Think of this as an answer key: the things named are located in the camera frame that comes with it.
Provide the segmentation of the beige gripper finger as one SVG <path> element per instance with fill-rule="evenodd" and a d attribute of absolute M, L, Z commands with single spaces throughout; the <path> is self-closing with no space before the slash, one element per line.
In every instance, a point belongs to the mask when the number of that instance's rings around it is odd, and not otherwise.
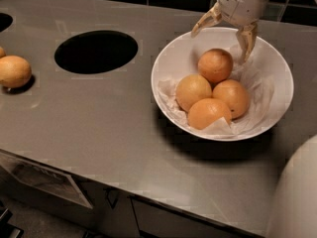
<path fill-rule="evenodd" d="M 207 27 L 213 27 L 222 21 L 221 7 L 218 2 L 206 12 L 191 30 L 191 37 L 196 37 L 201 30 Z"/>
<path fill-rule="evenodd" d="M 258 35 L 258 23 L 253 22 L 241 27 L 237 34 L 237 40 L 241 48 L 240 63 L 245 63 L 250 57 Z"/>

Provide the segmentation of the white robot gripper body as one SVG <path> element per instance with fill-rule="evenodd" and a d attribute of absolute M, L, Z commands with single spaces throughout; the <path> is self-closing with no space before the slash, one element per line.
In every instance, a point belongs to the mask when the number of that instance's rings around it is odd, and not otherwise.
<path fill-rule="evenodd" d="M 217 0 L 222 18 L 236 26 L 256 22 L 262 15 L 267 0 Z"/>

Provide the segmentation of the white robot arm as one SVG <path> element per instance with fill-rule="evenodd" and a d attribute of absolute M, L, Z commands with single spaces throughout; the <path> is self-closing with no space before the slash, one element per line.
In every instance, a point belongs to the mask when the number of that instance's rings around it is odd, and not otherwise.
<path fill-rule="evenodd" d="M 258 20 L 268 0 L 217 0 L 196 23 L 196 36 L 221 21 L 238 28 L 246 62 L 256 42 Z M 307 140 L 286 164 L 278 182 L 265 238 L 317 238 L 317 136 Z"/>

